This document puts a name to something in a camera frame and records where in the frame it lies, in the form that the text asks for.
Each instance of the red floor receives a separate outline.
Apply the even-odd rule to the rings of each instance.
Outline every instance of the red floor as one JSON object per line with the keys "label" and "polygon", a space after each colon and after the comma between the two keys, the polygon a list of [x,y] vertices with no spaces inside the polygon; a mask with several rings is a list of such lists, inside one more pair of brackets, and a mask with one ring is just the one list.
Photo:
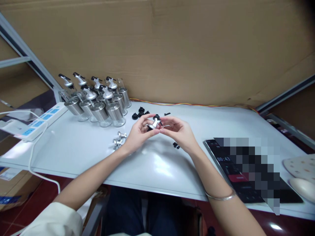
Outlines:
{"label": "red floor", "polygon": [[[60,183],[61,189],[67,186],[72,179],[47,175]],[[57,196],[54,183],[42,181],[30,199],[22,206],[0,212],[0,236],[10,236],[29,225],[42,210]],[[217,236],[224,236],[213,211],[208,202],[189,200],[202,211],[206,226],[213,226]],[[310,235],[313,231],[314,221],[304,220],[290,216],[276,216],[273,213],[250,210],[268,236],[273,235]]]}

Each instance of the jeans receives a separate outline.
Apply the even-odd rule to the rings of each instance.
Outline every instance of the jeans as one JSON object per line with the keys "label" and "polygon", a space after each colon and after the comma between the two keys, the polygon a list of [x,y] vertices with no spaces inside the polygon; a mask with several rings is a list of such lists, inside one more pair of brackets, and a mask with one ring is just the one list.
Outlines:
{"label": "jeans", "polygon": [[105,235],[126,233],[130,236],[182,236],[181,198],[148,192],[147,225],[143,226],[140,191],[112,186],[103,217]]}

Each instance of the computer mouse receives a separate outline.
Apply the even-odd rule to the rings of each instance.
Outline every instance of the computer mouse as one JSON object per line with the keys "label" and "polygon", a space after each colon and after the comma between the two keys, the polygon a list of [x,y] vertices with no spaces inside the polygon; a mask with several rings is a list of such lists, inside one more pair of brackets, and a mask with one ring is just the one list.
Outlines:
{"label": "computer mouse", "polygon": [[315,203],[315,185],[313,183],[300,178],[292,178],[289,183],[298,194]]}

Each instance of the metal shelf frame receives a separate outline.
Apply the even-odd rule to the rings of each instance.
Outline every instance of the metal shelf frame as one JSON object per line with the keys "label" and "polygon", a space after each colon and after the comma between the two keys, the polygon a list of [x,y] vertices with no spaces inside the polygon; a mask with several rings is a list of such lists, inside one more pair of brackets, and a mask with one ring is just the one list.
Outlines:
{"label": "metal shelf frame", "polygon": [[0,13],[0,35],[20,56],[20,58],[0,61],[0,68],[16,65],[19,63],[27,63],[50,89],[54,90],[54,92],[62,90],[60,84],[48,72],[45,66],[35,56],[35,54],[27,46],[19,34],[13,29],[11,24],[5,19],[2,13]]}

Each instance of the hand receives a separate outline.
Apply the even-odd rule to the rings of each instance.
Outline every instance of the hand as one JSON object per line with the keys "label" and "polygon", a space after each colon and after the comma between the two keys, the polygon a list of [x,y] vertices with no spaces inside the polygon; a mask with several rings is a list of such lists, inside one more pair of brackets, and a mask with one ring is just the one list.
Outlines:
{"label": "hand", "polygon": [[153,121],[148,120],[148,118],[153,116],[155,116],[155,114],[141,116],[132,126],[129,135],[121,148],[125,148],[131,154],[137,151],[148,138],[157,135],[159,133],[158,128],[147,132],[147,124],[153,124]]}
{"label": "hand", "polygon": [[174,139],[185,152],[191,154],[194,150],[200,148],[190,125],[186,121],[174,116],[164,116],[161,117],[161,122],[164,127],[159,126],[160,133]]}

